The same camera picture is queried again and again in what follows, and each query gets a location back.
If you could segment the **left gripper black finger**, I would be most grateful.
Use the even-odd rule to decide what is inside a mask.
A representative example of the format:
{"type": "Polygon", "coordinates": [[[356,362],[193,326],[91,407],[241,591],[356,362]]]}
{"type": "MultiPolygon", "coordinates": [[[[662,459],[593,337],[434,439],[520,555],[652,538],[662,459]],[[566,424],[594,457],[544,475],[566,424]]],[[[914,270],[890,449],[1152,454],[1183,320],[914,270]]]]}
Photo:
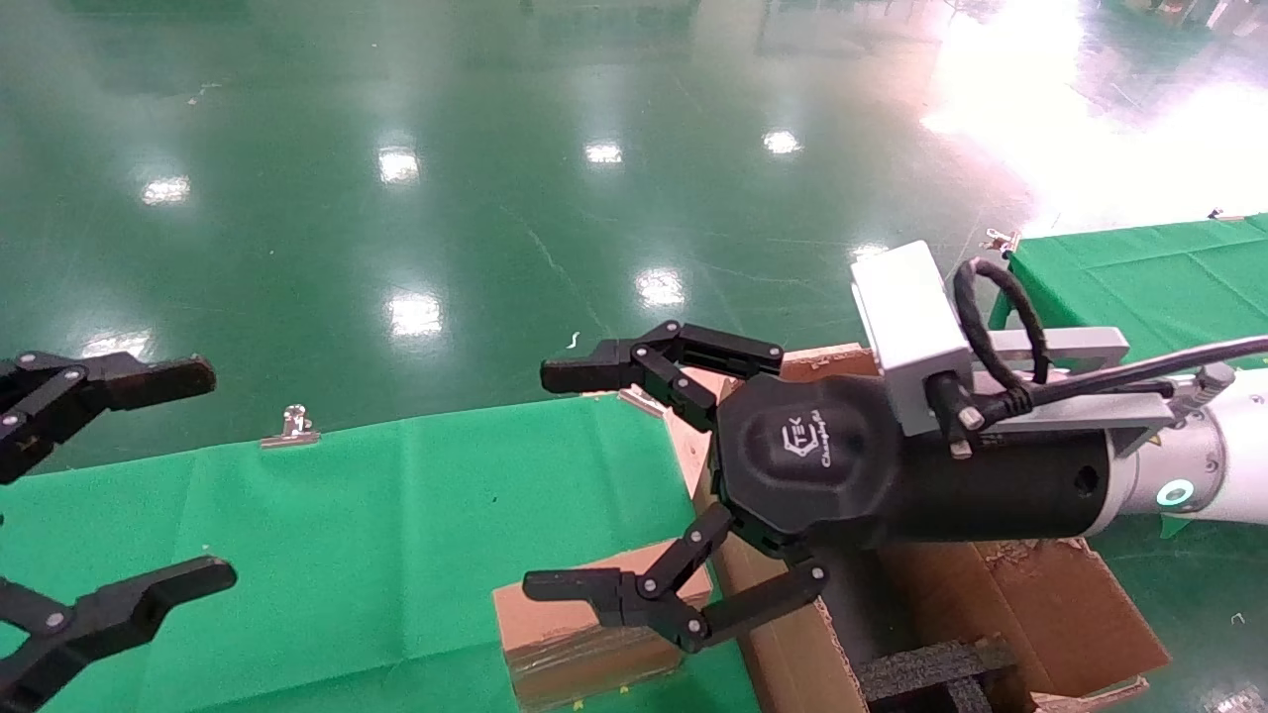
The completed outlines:
{"type": "Polygon", "coordinates": [[[235,566],[195,557],[96,587],[66,605],[4,579],[3,623],[24,633],[1,661],[1,708],[37,712],[84,669],[150,644],[172,609],[235,587],[235,566]]]}
{"type": "Polygon", "coordinates": [[[210,362],[139,362],[131,353],[1,362],[1,482],[14,483],[105,411],[131,411],[210,393],[210,362]]]}

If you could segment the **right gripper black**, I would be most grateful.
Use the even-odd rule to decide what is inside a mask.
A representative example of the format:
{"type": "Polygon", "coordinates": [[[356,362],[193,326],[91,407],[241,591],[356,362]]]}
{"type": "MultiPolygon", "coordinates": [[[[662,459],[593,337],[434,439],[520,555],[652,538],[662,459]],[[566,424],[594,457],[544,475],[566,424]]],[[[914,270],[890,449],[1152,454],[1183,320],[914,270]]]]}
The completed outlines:
{"type": "Polygon", "coordinates": [[[804,556],[815,547],[1071,538],[1104,511],[1104,434],[992,435],[957,459],[936,433],[902,433],[876,377],[784,381],[773,377],[784,353],[671,320],[642,337],[602,340],[588,356],[541,362],[541,387],[553,395],[637,384],[697,433],[714,430],[711,483],[723,505],[697,515],[642,573],[529,571],[525,596],[585,603],[598,625],[644,627],[700,653],[809,605],[829,579],[806,559],[702,609],[689,605],[681,587],[732,532],[761,554],[804,556]],[[716,405],[683,368],[747,382],[716,405]]]}

